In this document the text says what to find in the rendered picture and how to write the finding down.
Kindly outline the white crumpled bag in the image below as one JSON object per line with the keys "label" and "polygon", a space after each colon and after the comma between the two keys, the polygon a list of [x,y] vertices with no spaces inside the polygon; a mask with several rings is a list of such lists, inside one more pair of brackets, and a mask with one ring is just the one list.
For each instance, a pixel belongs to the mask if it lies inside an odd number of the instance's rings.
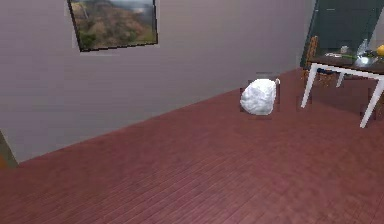
{"label": "white crumpled bag", "polygon": [[266,116],[272,113],[280,80],[256,79],[243,91],[241,107],[251,115]]}

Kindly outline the framed landscape picture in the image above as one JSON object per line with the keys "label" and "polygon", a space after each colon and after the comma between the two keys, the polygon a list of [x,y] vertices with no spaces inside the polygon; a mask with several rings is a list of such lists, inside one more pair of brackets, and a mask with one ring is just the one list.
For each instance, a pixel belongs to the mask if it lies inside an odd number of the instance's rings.
{"label": "framed landscape picture", "polygon": [[158,43],[155,0],[66,0],[80,52]]}

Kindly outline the wooden chair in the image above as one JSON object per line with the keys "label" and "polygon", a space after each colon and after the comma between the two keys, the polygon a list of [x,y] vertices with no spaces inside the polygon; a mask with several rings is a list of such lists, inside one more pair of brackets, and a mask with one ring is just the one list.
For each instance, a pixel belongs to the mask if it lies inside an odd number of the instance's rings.
{"label": "wooden chair", "polygon": [[[306,53],[306,59],[304,62],[304,67],[303,67],[302,74],[301,74],[301,79],[304,82],[307,82],[307,80],[308,80],[309,71],[310,71],[310,67],[311,67],[310,60],[316,54],[317,45],[318,45],[318,37],[317,36],[311,37],[309,44],[308,44],[308,49],[307,49],[307,53]],[[318,85],[321,85],[323,87],[328,87],[334,78],[335,78],[335,72],[332,72],[329,70],[324,70],[324,69],[318,69],[316,72],[316,76],[315,76],[315,82]]]}

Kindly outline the white-legged dark-top table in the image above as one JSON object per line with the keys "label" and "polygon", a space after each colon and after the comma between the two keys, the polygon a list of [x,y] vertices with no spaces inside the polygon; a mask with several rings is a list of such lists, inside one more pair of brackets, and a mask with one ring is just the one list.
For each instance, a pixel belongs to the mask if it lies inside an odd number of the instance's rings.
{"label": "white-legged dark-top table", "polygon": [[371,66],[359,67],[351,58],[344,57],[331,57],[331,56],[317,56],[308,60],[310,69],[308,79],[301,102],[301,107],[305,108],[309,99],[311,89],[319,69],[330,70],[338,72],[339,78],[337,87],[341,85],[345,74],[351,74],[358,77],[374,79],[377,81],[375,90],[372,93],[367,109],[361,120],[360,127],[365,128],[376,104],[378,103],[381,95],[384,93],[384,63],[375,62]]}

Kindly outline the silver bowl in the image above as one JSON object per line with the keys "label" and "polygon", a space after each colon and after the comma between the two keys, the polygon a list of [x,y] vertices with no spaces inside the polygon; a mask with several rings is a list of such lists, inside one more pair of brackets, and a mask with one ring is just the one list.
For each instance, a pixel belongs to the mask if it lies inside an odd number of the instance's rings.
{"label": "silver bowl", "polygon": [[376,57],[358,56],[354,65],[358,67],[371,66],[377,61]]}

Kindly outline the clear glass bottle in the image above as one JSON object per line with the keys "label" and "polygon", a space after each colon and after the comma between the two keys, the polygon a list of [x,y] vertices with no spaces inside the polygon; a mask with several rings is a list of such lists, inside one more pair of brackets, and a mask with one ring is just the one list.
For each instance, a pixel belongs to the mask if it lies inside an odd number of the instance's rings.
{"label": "clear glass bottle", "polygon": [[368,49],[368,40],[364,39],[360,46],[357,49],[356,55],[357,56],[362,56],[365,54],[366,50]]}

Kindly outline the brown furniture corner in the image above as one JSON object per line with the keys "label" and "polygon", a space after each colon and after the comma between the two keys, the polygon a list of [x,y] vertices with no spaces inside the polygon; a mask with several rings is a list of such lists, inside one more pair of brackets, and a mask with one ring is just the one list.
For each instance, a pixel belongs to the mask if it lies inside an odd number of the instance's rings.
{"label": "brown furniture corner", "polygon": [[15,168],[17,166],[18,162],[3,133],[0,131],[0,169]]}

